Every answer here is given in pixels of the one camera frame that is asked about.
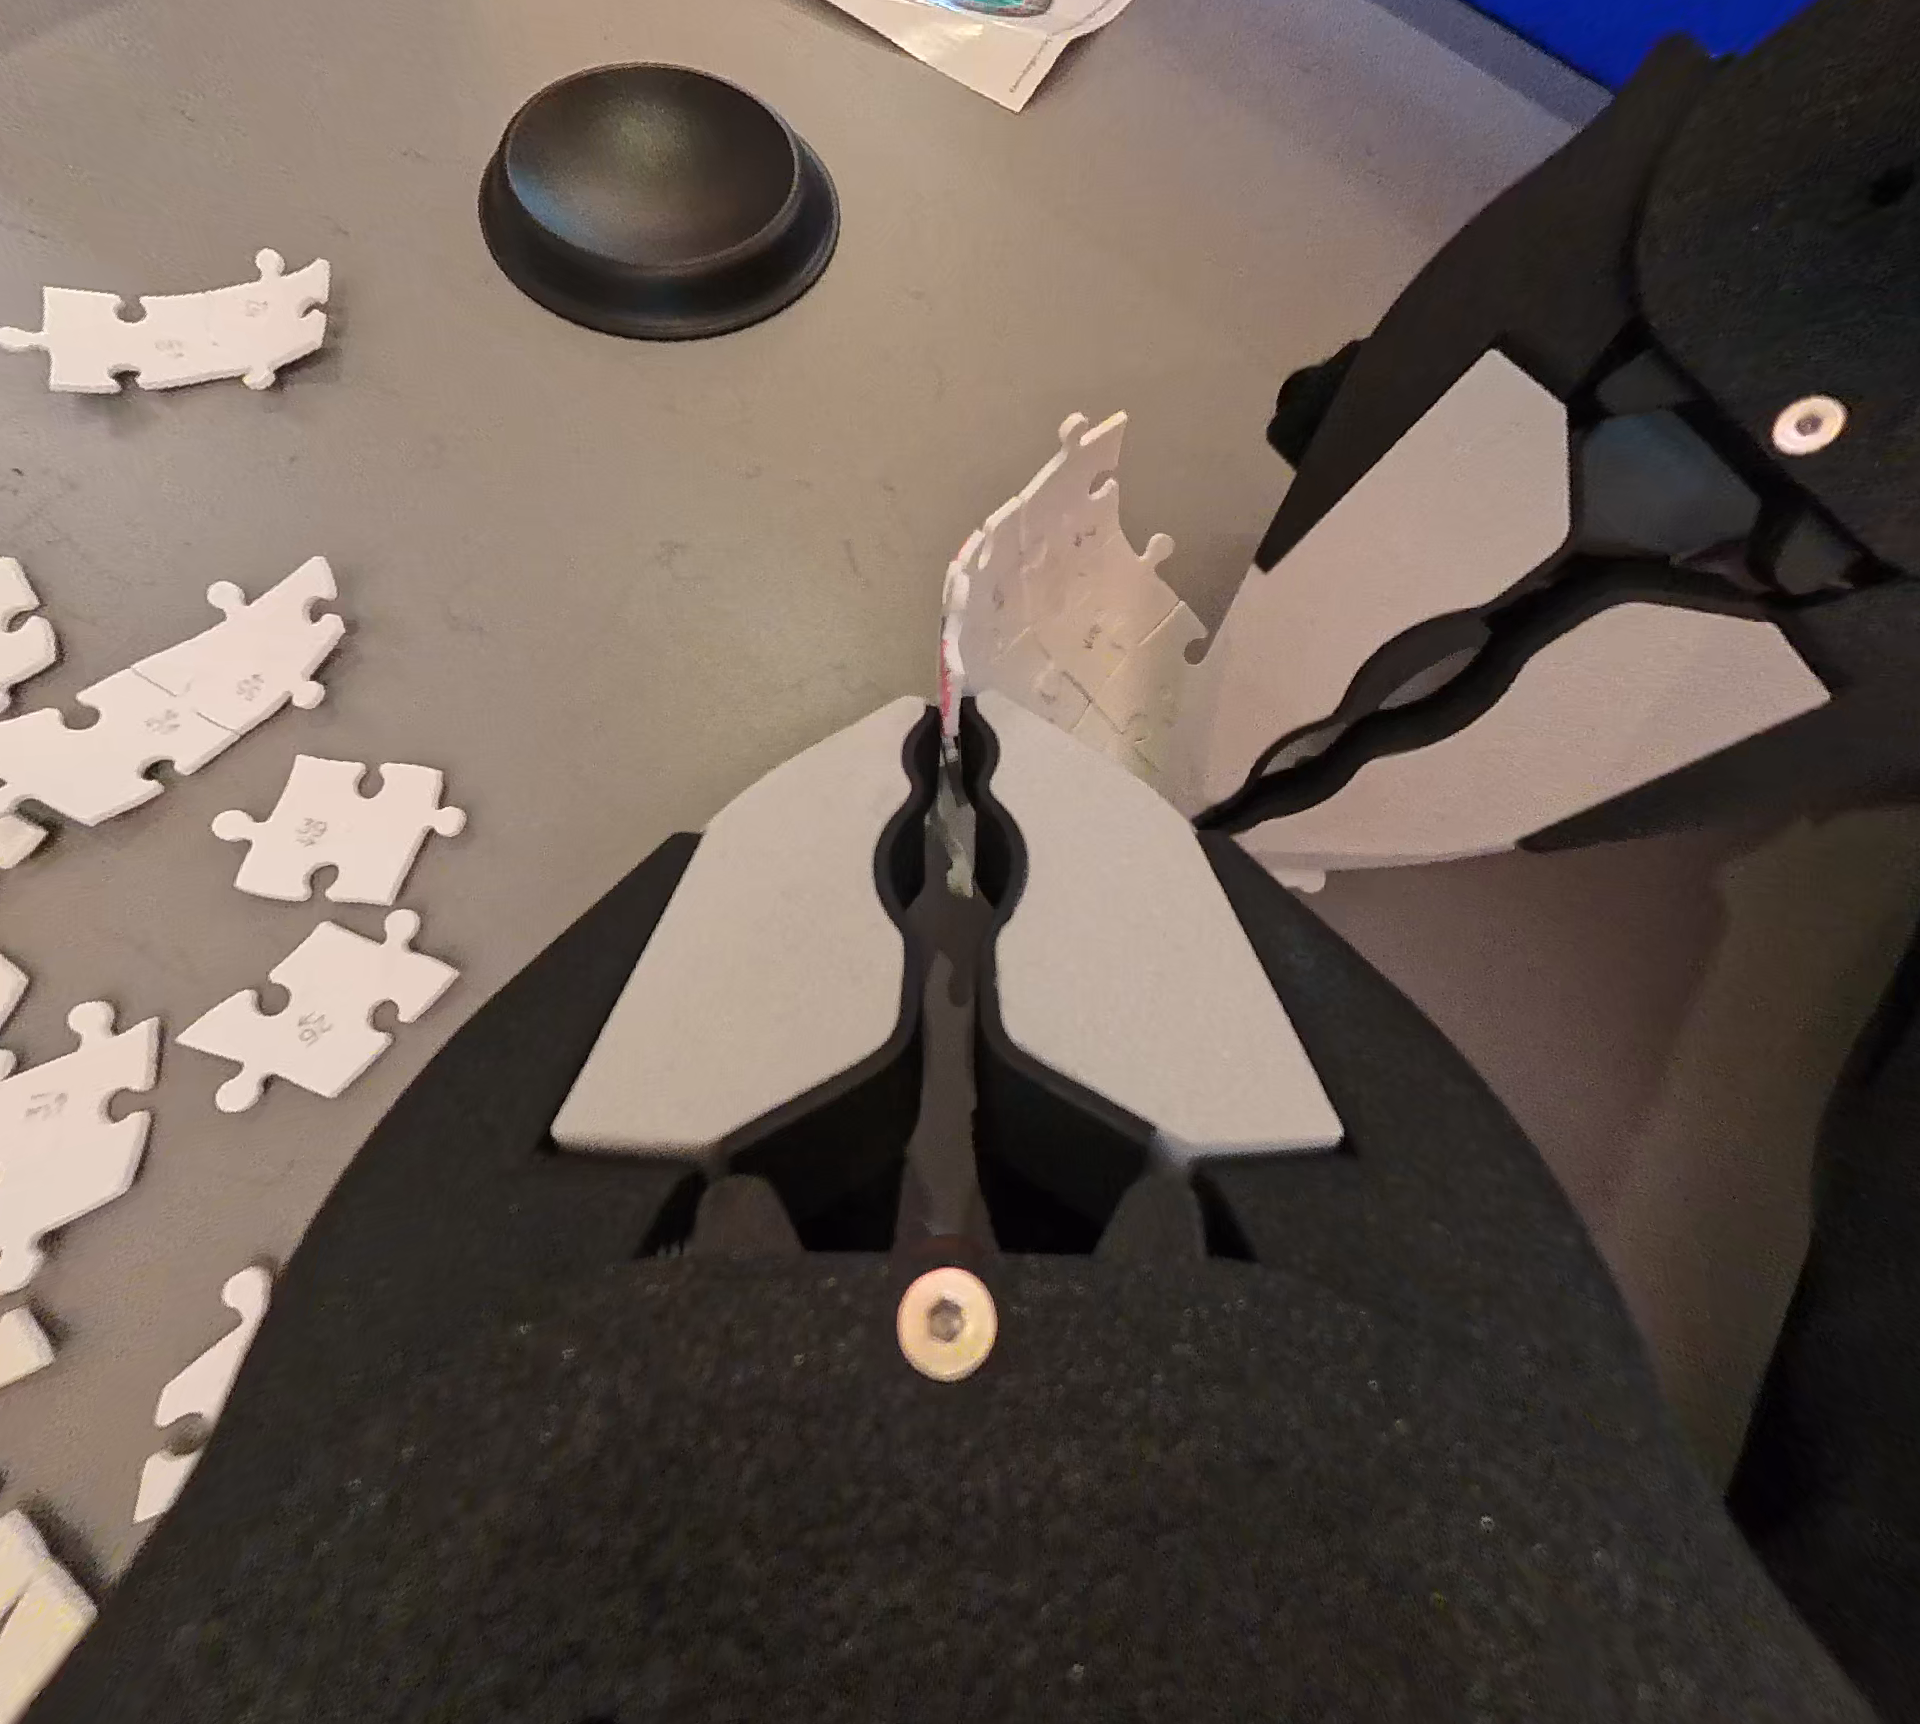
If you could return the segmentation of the spread of white puzzle pieces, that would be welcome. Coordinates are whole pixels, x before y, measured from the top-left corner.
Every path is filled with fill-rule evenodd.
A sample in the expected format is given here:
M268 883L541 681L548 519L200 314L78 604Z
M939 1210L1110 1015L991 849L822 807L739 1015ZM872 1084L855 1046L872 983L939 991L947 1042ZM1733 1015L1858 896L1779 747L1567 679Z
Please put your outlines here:
M260 248L250 277L140 296L135 316L116 294L46 286L38 325L6 325L5 351L44 355L49 389L60 396L218 381L268 391L324 345L329 296L329 259L293 267ZM98 827L160 797L162 772L192 775L278 714L319 707L324 664L347 636L339 596L323 554L260 591L216 579L205 631L77 694L89 721L56 707L5 716L5 869L46 842L36 809ZM308 901L316 876L331 871L333 901L382 911L379 935L321 922L272 968L286 1009L272 1014L260 991L243 990L181 1030L181 1048L230 1065L214 1095L227 1115L253 1109L270 1082L341 1095L392 1042L377 1014L392 1007L413 1024L459 976L420 950L420 915L396 900L424 844L459 835L469 813L445 802L435 767L382 764L372 792L366 778L358 762L298 753L268 816L230 807L209 821L216 840L247 848L240 894ZM151 1109L114 1113L114 1104L159 1082L156 1015L122 1021L112 1002L85 999L66 1026L73 1046L56 1060L16 1069L5 1051L5 1385L56 1360L26 1299L49 1243L132 1189L153 1133Z

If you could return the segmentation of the curved assembled puzzle section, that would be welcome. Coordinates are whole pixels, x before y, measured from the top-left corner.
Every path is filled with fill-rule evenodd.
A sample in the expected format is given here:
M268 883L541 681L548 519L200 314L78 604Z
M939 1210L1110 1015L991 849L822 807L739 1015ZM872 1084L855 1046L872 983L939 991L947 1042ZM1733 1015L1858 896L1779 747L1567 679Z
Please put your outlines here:
M1208 631L1165 579L1167 533L1122 521L1129 415L1062 419L1046 464L947 567L939 623L942 747L963 703L999 692L1175 800L1175 729Z

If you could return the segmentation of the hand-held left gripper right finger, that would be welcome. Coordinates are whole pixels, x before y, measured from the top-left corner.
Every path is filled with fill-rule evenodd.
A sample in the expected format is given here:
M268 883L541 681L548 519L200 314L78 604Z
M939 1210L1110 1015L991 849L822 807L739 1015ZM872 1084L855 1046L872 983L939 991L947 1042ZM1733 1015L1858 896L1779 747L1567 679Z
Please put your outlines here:
M1011 1250L1091 1252L1146 1178L1319 1157L1347 1130L1198 831L1014 699L960 716L991 911L979 1188Z

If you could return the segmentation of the black round puzzle stand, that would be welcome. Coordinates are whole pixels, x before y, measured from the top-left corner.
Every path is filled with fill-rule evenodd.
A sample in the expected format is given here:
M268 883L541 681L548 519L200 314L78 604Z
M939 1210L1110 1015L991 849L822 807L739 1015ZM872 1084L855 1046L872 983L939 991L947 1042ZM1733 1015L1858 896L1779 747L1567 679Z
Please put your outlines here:
M477 216L523 296L638 341L781 316L843 236L837 184L787 118L670 62L591 65L535 92L500 131Z

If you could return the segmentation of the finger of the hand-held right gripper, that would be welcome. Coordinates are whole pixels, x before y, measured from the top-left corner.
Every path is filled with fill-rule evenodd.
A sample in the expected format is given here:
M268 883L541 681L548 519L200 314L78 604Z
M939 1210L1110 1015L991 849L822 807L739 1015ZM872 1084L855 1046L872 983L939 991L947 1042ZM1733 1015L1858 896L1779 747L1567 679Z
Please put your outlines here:
M1527 840L1828 706L1764 616L1609 602L1487 650L1419 702L1213 802L1198 825L1273 869L1378 869Z
M1182 811L1456 676L1487 612L1571 533L1568 409L1492 345L1270 567L1246 569L1189 684Z

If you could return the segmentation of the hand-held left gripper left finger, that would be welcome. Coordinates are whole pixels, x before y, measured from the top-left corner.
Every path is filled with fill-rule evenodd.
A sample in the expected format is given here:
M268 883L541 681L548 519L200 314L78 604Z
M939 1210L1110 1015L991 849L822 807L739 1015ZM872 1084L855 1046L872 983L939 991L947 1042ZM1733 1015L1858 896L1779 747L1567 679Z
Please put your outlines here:
M814 1245L888 1240L922 1101L909 911L942 738L903 695L713 817L550 1123L559 1150L761 1180Z

